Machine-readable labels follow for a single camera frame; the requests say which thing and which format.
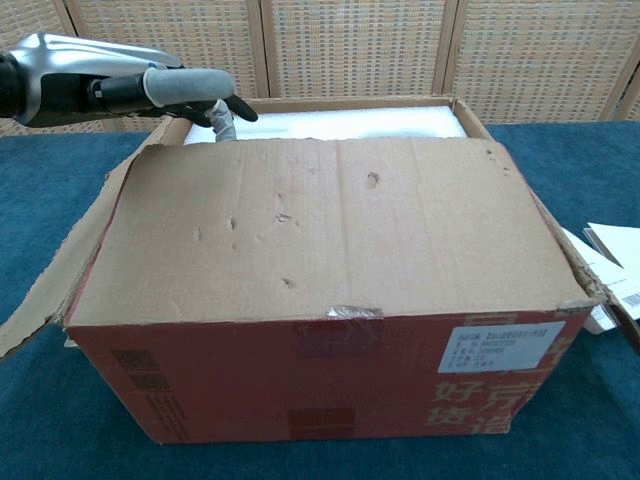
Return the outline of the blue felt table cover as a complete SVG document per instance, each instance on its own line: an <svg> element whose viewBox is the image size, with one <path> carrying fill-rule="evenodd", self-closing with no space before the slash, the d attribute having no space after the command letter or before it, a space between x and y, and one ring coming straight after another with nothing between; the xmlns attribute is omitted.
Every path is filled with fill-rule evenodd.
<svg viewBox="0 0 640 480"><path fill-rule="evenodd" d="M0 138L0 323L139 133ZM0 480L640 480L640 355L582 333L505 435L160 446L49 327L0 362Z"/></svg>

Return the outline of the red cardboard shipping box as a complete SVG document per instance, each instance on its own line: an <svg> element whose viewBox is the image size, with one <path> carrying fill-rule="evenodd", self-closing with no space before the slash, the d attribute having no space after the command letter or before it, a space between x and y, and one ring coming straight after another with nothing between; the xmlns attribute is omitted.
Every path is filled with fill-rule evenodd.
<svg viewBox="0 0 640 480"><path fill-rule="evenodd" d="M333 135L188 144L164 121L112 170L0 361L56 325L159 444L502 434L593 308L640 326L454 98Z"/></svg>

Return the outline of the white foam insert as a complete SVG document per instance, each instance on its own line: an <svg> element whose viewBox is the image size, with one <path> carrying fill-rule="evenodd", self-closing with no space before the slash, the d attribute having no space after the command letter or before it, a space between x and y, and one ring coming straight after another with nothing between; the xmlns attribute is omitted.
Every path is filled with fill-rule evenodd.
<svg viewBox="0 0 640 480"><path fill-rule="evenodd" d="M239 140L467 136L448 106L264 113L255 122L236 117L234 126Z"/></svg>

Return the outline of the white papers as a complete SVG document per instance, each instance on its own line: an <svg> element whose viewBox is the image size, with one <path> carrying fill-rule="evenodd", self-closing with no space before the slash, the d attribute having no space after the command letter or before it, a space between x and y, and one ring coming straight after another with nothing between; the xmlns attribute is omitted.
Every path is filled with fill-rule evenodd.
<svg viewBox="0 0 640 480"><path fill-rule="evenodd" d="M633 279L623 267L588 246L569 230L563 228L563 233L597 279L609 288L613 299L621 305L622 312L629 314L634 321L640 320L640 281ZM618 320L613 304L605 302L593 308L584 328L591 334L598 335L617 328Z"/></svg>

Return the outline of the wicker folding screen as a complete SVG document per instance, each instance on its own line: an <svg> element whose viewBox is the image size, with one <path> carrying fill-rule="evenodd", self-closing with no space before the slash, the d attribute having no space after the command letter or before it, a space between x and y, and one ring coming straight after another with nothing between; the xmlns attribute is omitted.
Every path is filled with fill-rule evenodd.
<svg viewBox="0 0 640 480"><path fill-rule="evenodd" d="M484 123L640 122L640 0L0 0L33 33L155 47L246 98L453 95Z"/></svg>

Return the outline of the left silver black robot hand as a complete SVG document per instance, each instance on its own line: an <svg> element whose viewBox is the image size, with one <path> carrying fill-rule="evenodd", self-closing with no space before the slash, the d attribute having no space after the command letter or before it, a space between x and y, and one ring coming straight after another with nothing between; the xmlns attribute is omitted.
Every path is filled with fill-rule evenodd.
<svg viewBox="0 0 640 480"><path fill-rule="evenodd" d="M159 49L38 32L2 54L15 59L22 87L20 112L6 119L25 127L170 116L230 141L236 117L258 119L229 72L187 68Z"/></svg>

